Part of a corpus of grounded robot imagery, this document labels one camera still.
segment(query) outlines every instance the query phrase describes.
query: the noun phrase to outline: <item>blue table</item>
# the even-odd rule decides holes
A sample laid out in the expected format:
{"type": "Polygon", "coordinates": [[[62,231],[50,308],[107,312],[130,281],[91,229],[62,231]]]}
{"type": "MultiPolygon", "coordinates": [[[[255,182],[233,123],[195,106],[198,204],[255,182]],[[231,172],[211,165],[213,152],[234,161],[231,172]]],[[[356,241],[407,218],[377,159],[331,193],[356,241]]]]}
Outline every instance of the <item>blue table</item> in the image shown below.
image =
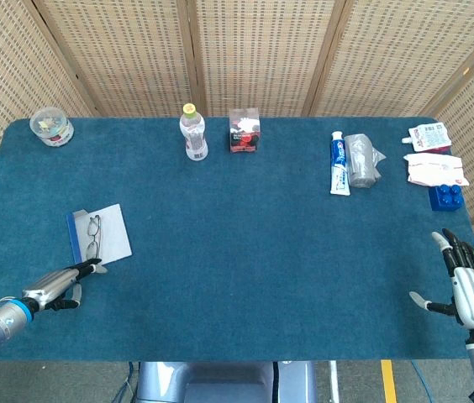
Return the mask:
{"type": "Polygon", "coordinates": [[[66,214],[120,203],[133,256],[83,281],[74,311],[46,311],[0,359],[304,360],[465,357],[466,333],[418,309],[448,301],[431,231],[474,243],[463,208],[432,212],[401,144],[429,118],[263,118],[255,154],[185,155],[176,118],[72,119],[64,147],[27,120],[0,149],[0,297],[72,264],[66,214]],[[329,194],[330,133],[366,133],[382,179],[329,194]]]}

